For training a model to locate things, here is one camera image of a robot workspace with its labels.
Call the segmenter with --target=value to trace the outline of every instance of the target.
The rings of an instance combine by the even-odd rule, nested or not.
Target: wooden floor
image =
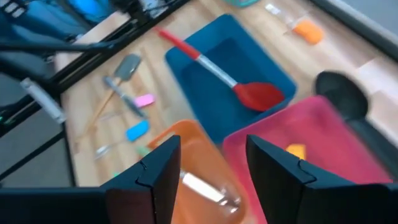
[[[292,103],[312,94],[313,80],[318,73],[324,70],[346,72],[368,94],[371,101],[370,119],[393,142],[398,143],[398,121],[395,119],[398,113],[398,65],[309,3],[303,0],[273,1],[294,17],[311,18],[324,30],[325,38],[319,44],[308,45],[264,9],[266,2],[262,0],[253,6],[238,9],[221,0],[192,0],[159,25],[184,39],[218,16],[232,14],[295,80],[298,92]],[[115,13],[81,41],[98,41],[125,20],[126,16]],[[134,146],[147,144],[178,120],[195,119],[164,62],[164,54],[169,48],[170,44],[149,31],[63,94],[62,101],[68,116],[68,138],[80,186],[102,184],[112,178],[114,172],[121,172],[138,160],[132,150]],[[79,144],[72,144],[82,134],[94,107],[104,95],[101,77],[111,75],[129,53],[139,54],[142,64],[132,80],[122,84],[122,88],[132,96],[153,93],[157,97],[156,103],[145,109],[150,117],[150,132],[134,143],[123,142],[125,130],[135,125],[138,119],[114,97],[104,113],[117,112],[118,115],[98,121],[95,131]],[[74,58],[75,55],[59,55],[58,69]],[[116,142],[123,143],[103,158],[95,160],[97,148]]]

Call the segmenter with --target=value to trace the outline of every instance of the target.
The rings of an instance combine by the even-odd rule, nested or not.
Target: pink bin
[[[282,149],[290,144],[304,144],[307,161],[357,184],[392,182],[332,105],[322,96],[312,96],[240,129],[224,140],[224,156],[244,185],[260,224],[267,222],[246,161],[248,134],[255,134]]]

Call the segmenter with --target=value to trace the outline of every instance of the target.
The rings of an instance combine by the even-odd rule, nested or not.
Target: black ladle
[[[333,104],[391,178],[398,180],[398,149],[366,119],[369,103],[361,89],[346,76],[325,71],[315,80],[315,93]]]

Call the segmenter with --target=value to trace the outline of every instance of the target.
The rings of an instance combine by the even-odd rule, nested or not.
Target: orange bin
[[[253,223],[248,197],[242,185],[209,140],[201,126],[192,120],[175,123],[148,144],[151,149],[172,135],[181,137],[181,167],[217,189],[225,189],[233,198],[240,198],[239,209],[228,213],[226,208],[208,200],[184,185],[180,179],[173,212],[173,224],[238,224]]]

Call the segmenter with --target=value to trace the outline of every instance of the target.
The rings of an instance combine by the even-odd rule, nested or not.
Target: red spatula
[[[161,37],[169,40],[182,52],[186,53],[193,60],[196,60],[200,65],[205,67],[211,73],[216,75],[221,81],[231,87],[240,102],[245,107],[263,112],[284,100],[283,93],[274,85],[260,82],[247,84],[238,83],[226,72],[220,69],[219,66],[194,49],[191,45],[168,33],[166,30],[158,27],[155,27],[155,30]]]

